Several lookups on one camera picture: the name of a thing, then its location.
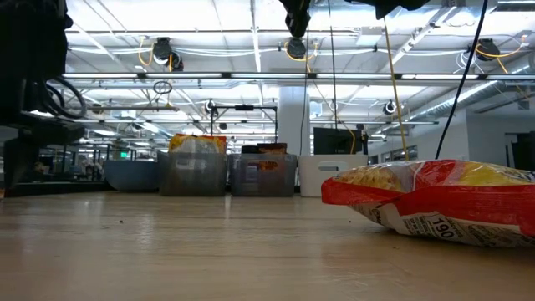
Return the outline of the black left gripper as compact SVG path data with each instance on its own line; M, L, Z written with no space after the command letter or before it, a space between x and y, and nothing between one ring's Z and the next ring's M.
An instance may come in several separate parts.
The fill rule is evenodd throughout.
M61 83L79 102L68 111L64 97L44 81L0 81L0 125L22 131L37 145L67 145L80 139L85 128L75 121L86 115L82 94L69 82ZM38 147L28 144L4 145L4 182L13 188L38 158Z

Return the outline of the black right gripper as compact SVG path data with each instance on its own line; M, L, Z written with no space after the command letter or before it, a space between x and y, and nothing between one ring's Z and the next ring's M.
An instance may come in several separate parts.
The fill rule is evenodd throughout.
M285 24L293 37L303 37L306 33L310 15L310 0L278 0L286 11ZM363 3L375 9L377 19L382 19L397 7L414 11L426 5L430 0L345 0L347 3Z

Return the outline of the orange ramen packet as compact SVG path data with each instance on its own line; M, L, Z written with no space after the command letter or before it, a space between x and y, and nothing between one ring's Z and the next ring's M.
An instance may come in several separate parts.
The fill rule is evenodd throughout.
M224 154L226 141L218 136L188 135L181 144L181 151L185 153Z

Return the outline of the red ramen packet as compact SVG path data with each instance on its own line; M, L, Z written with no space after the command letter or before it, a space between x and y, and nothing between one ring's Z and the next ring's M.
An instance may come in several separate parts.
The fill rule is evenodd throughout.
M459 160L388 162L329 178L321 197L406 236L535 247L535 171Z

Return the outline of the blue bowl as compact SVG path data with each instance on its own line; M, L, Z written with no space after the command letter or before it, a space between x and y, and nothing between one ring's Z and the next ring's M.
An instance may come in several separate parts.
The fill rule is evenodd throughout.
M154 161L106 161L106 181L117 191L156 191L158 165Z

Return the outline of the black computer case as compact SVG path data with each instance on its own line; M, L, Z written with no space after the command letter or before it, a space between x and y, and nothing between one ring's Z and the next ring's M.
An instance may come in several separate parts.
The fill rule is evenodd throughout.
M313 129L315 155L368 154L368 136L361 130Z

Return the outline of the clear bin middle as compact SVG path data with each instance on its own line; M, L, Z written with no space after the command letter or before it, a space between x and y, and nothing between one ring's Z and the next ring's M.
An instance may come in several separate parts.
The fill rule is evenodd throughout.
M228 157L233 196L289 197L294 194L298 158L281 154Z

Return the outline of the grey plastic bin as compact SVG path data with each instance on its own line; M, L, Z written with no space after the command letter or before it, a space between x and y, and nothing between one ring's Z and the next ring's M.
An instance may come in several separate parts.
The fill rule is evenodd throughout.
M224 196L226 193L225 154L159 152L157 160L162 196Z

